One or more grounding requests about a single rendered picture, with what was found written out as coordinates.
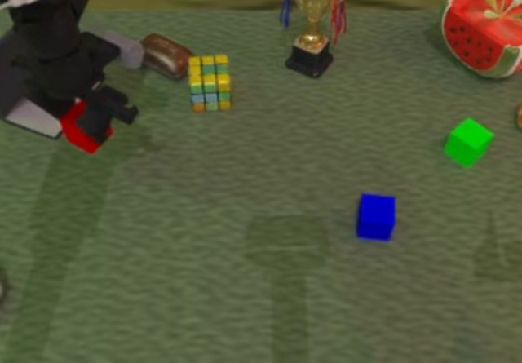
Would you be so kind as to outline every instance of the watermelon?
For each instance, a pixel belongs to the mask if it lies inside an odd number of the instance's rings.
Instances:
[[[514,0],[506,0],[510,6]],[[442,34],[449,50],[467,68],[484,77],[508,77],[522,69],[522,6],[489,16],[486,0],[448,0]]]

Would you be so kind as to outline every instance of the green table surface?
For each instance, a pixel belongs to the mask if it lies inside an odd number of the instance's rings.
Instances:
[[[114,65],[141,114],[94,157],[0,126],[0,361],[520,362],[520,76],[456,64],[434,12],[348,16],[313,80],[297,14],[86,14],[228,54],[234,106]],[[466,117],[495,133],[470,170],[442,150]],[[355,238],[361,192],[396,196],[391,242]]]

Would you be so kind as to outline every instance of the watermelon rind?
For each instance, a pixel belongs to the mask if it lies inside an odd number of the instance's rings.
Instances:
[[[522,46],[506,46],[500,57],[498,58],[497,63],[495,63],[490,69],[480,70],[471,67],[470,65],[464,63],[460,57],[455,53],[453,48],[449,45],[446,37],[445,37],[445,18],[448,14],[448,11],[451,9],[451,5],[453,0],[448,0],[446,7],[444,9],[442,15],[442,22],[440,24],[442,30],[442,37],[445,40],[445,44],[448,47],[449,51],[451,51],[452,55],[458,59],[466,68],[471,71],[477,73],[482,77],[509,77],[511,76],[517,69],[522,60]]]

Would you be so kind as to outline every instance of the trophy base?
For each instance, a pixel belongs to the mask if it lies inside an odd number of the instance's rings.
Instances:
[[[294,43],[292,54],[286,61],[286,68],[303,75],[319,78],[332,64],[334,57],[330,53],[330,43],[327,42],[317,51],[307,51]]]

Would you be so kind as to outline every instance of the trophy cup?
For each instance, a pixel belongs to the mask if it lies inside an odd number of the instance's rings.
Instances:
[[[281,11],[281,22],[288,26],[288,18],[291,0],[285,0]],[[334,57],[330,53],[330,39],[321,32],[320,22],[322,16],[332,10],[332,25],[336,33],[340,29],[346,31],[346,20],[343,2],[346,0],[294,0],[299,9],[307,17],[307,27],[295,39],[290,58],[286,61],[286,67],[309,77],[319,77],[332,63]]]

